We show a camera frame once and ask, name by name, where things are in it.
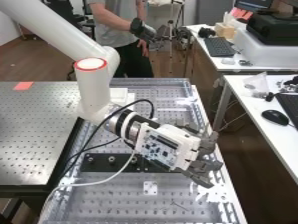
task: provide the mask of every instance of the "wire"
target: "wire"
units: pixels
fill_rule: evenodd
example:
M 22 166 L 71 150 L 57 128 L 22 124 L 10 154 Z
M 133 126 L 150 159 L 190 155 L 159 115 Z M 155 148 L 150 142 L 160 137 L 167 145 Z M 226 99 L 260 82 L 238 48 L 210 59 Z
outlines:
M 242 115 L 239 115 L 234 120 L 231 120 L 220 129 L 219 129 L 219 132 L 222 131 L 222 130 L 224 130 L 227 127 L 228 127 L 228 125 L 232 123 L 232 122 L 235 122 L 239 118 L 242 118 L 244 115 L 246 115 L 247 113 L 243 113 Z
M 83 149 L 82 151 L 79 151 L 78 153 L 75 153 L 74 155 L 71 155 L 71 157 L 69 157 L 69 159 L 66 160 L 66 164 L 69 163 L 69 161 L 75 157 L 75 159 L 73 160 L 71 164 L 69 165 L 69 167 L 66 168 L 66 170 L 63 171 L 63 173 L 59 175 L 59 178 L 61 179 L 63 177 L 63 175 L 67 173 L 67 171 L 71 169 L 71 167 L 75 165 L 75 162 L 81 156 L 81 154 L 91 149 L 95 149 L 95 148 L 99 148 L 99 147 L 103 147 L 111 143 L 114 143 L 119 138 L 115 138 L 113 141 L 105 143 L 105 144 L 101 144 L 101 145 L 97 145 L 94 147 L 90 147 L 87 149 Z
M 139 100 L 131 102 L 130 104 L 127 104 L 126 106 L 121 107 L 118 110 L 115 110 L 115 111 L 114 111 L 114 112 L 113 112 L 113 113 L 111 113 L 111 114 L 102 120 L 102 122 L 99 123 L 99 125 L 95 127 L 95 129 L 94 129 L 94 131 L 93 131 L 90 137 L 87 138 L 87 140 L 86 140 L 86 142 L 85 142 L 85 144 L 83 144 L 83 146 L 82 146 L 82 149 L 81 149 L 79 152 L 75 154 L 75 155 L 77 155 L 77 158 L 74 159 L 74 161 L 73 161 L 73 163 L 70 164 L 70 166 L 65 169 L 65 171 L 63 171 L 62 174 L 59 175 L 59 178 L 58 178 L 58 179 L 61 179 L 61 178 L 65 176 L 65 174 L 67 173 L 67 171 L 71 169 L 71 167 L 74 166 L 74 164 L 75 164 L 75 162 L 77 162 L 77 160 L 78 160 L 78 158 L 79 158 L 79 156 L 81 156 L 81 154 L 82 154 L 83 152 L 86 152 L 86 151 L 89 151 L 90 149 L 93 149 L 93 148 L 90 148 L 90 149 L 85 149 L 85 148 L 86 148 L 86 146 L 87 146 L 87 144 L 89 144 L 91 138 L 94 137 L 97 131 L 99 130 L 101 126 L 105 124 L 105 122 L 107 122 L 109 119 L 110 119 L 117 113 L 119 113 L 122 110 L 125 110 L 126 108 L 129 108 L 130 106 L 133 106 L 134 104 L 140 103 L 140 102 L 146 102 L 146 103 L 150 104 L 150 106 L 151 106 L 151 111 L 150 111 L 148 119 L 151 119 L 151 118 L 154 117 L 154 111 L 155 111 L 155 109 L 154 109 L 154 105 L 152 105 L 151 101 L 150 101 L 150 100 L 146 100 L 146 99 L 139 99 Z
M 125 170 L 125 168 L 127 167 L 127 165 L 129 165 L 129 163 L 130 163 L 130 161 L 131 161 L 131 159 L 133 159 L 133 157 L 134 157 L 134 154 L 135 154 L 135 151 L 133 150 L 133 151 L 131 151 L 131 155 L 130 155 L 130 157 L 129 157 L 129 159 L 127 159 L 127 162 L 123 164 L 122 168 L 118 170 L 118 172 L 117 172 L 115 174 L 113 174 L 113 175 L 111 175 L 109 178 L 106 178 L 105 180 L 101 180 L 101 181 L 97 181 L 97 182 L 90 182 L 90 183 L 67 184 L 67 185 L 57 186 L 57 187 L 51 190 L 51 192 L 50 192 L 50 194 L 49 194 L 49 196 L 47 196 L 47 198 L 46 198 L 46 200 L 45 200 L 45 203 L 43 203 L 43 206 L 42 206 L 42 210 L 41 210 L 41 214 L 42 214 L 42 211 L 43 211 L 43 209 L 45 209 L 45 206 L 46 206 L 46 203 L 47 203 L 49 199 L 51 198 L 54 192 L 55 192 L 59 188 L 94 186 L 94 185 L 99 185 L 99 184 L 106 183 L 106 182 L 110 181 L 114 177 L 117 177 L 117 176 L 121 174 L 121 172 Z
M 90 148 L 87 148 L 87 149 L 83 149 L 82 151 L 79 151 L 78 153 L 75 153 L 75 154 L 73 154 L 69 158 L 67 158 L 67 160 L 66 160 L 66 164 L 69 163 L 69 161 L 77 156 L 77 155 L 79 155 L 82 152 L 86 152 L 86 151 L 89 151 L 89 150 L 91 150 L 91 149 L 95 149 L 95 148 L 99 148 L 99 147 L 103 147 L 103 146 L 106 146 L 106 145 L 109 145 L 109 144 L 111 144 L 111 143 L 114 143 L 117 140 L 119 140 L 119 138 L 115 138 L 113 141 L 110 141 L 110 142 L 106 142 L 105 144 L 101 144 L 101 145 L 97 145 L 97 146 L 93 146 L 93 147 L 90 147 Z

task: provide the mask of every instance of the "floor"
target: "floor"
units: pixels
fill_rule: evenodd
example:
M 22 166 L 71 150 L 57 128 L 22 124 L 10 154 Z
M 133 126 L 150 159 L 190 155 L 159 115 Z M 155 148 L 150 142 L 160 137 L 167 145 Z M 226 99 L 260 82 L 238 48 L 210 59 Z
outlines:
M 196 85 L 208 111 L 215 72 L 198 46 L 190 52 L 187 77 Z M 42 41 L 14 40 L 0 47 L 0 81 L 65 81 L 71 60 Z M 174 51 L 172 74 L 168 53 L 150 53 L 155 77 L 180 77 L 183 56 Z M 234 183 L 235 192 L 251 224 L 298 224 L 298 186 L 248 118 L 244 127 L 222 132 L 219 148 Z M 0 209 L 5 199 L 0 199 Z M 14 224 L 30 224 L 34 214 L 22 205 Z

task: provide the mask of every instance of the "table leg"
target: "table leg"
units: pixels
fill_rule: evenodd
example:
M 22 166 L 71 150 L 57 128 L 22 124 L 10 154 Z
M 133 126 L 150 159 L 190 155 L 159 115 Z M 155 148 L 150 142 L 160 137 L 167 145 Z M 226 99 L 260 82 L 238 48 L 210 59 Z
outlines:
M 222 120 L 223 120 L 224 113 L 226 113 L 226 108 L 227 108 L 228 101 L 230 101 L 230 96 L 231 96 L 231 90 L 230 90 L 228 85 L 224 83 L 224 88 L 223 88 L 223 92 L 222 92 L 222 96 L 220 96 L 220 102 L 219 102 L 219 106 L 218 106 L 218 110 L 216 110 L 215 120 L 212 123 L 214 131 L 218 131 L 220 128 Z
M 191 38 L 191 32 L 187 30 L 187 47 L 186 47 L 184 65 L 183 65 L 183 78 L 186 78 L 186 70 L 187 70 L 187 63 L 188 63 L 190 38 Z

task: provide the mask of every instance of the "metal table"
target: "metal table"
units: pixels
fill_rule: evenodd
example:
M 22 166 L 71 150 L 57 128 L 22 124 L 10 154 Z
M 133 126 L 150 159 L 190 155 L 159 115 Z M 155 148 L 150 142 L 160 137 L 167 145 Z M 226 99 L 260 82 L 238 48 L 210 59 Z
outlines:
M 77 117 L 77 84 L 0 83 L 0 196 L 47 192 Z
M 115 79 L 111 87 L 125 87 L 135 99 L 150 99 L 155 105 L 158 122 L 174 124 L 175 119 L 195 121 L 203 128 L 207 123 L 195 87 L 187 79 Z M 136 104 L 134 110 L 148 115 L 148 106 Z M 83 123 L 75 139 L 74 154 L 93 131 L 94 126 Z M 114 139 L 114 135 L 99 130 L 90 146 Z M 130 153 L 119 140 L 93 153 Z M 61 183 L 93 182 L 105 179 L 110 173 L 79 172 L 82 158 L 66 174 Z M 222 161 L 216 148 L 208 159 Z M 176 173 L 122 173 L 110 182 L 89 187 L 59 189 L 42 213 L 39 223 L 240 223 L 244 216 L 235 196 L 226 167 L 210 173 L 215 187 L 203 195 L 203 189 Z M 143 194 L 143 182 L 155 181 L 156 196 Z

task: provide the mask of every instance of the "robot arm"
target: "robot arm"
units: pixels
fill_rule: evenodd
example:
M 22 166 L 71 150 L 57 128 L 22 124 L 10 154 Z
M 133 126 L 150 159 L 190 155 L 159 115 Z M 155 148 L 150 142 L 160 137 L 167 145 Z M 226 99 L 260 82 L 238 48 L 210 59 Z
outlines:
M 0 0 L 0 10 L 77 61 L 78 116 L 99 124 L 113 106 L 109 82 L 119 63 L 118 53 L 110 47 L 101 47 L 38 0 Z M 130 31 L 142 39 L 152 39 L 154 30 L 139 20 L 133 21 Z M 203 155 L 215 149 L 215 134 L 198 138 L 129 110 L 110 119 L 109 130 L 130 141 L 135 151 L 156 166 L 180 172 L 207 188 L 212 186 L 206 175 L 220 168 L 220 163 L 206 161 Z

